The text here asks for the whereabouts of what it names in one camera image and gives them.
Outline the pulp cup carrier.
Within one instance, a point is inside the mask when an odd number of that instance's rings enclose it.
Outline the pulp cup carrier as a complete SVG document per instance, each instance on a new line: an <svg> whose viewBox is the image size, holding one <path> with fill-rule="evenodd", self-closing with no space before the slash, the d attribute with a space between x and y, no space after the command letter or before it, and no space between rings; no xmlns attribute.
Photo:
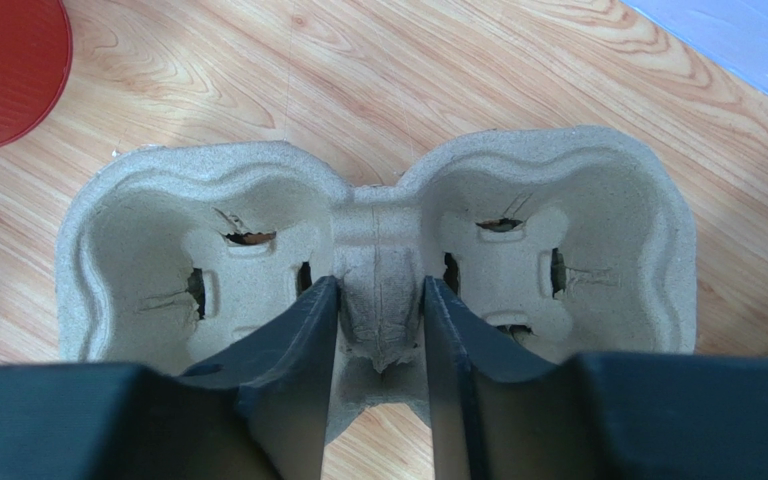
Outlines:
<svg viewBox="0 0 768 480"><path fill-rule="evenodd" d="M282 141L146 147L91 178L60 226L59 352L179 374L283 313L304 279L332 276L334 439L382 403L429 419L426 277L554 363L690 353L695 256L661 161L609 127L463 135L393 186L353 186Z"/></svg>

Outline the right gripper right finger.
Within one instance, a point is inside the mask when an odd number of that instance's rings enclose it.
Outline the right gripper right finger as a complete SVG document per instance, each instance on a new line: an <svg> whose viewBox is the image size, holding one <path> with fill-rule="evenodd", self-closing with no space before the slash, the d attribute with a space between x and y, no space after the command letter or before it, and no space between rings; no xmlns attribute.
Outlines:
<svg viewBox="0 0 768 480"><path fill-rule="evenodd" d="M427 278L439 479L768 479L768 358L591 352L553 364Z"/></svg>

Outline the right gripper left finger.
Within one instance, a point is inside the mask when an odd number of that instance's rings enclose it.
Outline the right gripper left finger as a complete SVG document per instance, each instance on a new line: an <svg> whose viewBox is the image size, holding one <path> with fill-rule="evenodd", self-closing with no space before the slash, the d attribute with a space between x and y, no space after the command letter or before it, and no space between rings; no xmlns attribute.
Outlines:
<svg viewBox="0 0 768 480"><path fill-rule="evenodd" d="M0 366L0 479L316 479L339 287L172 376L136 363Z"/></svg>

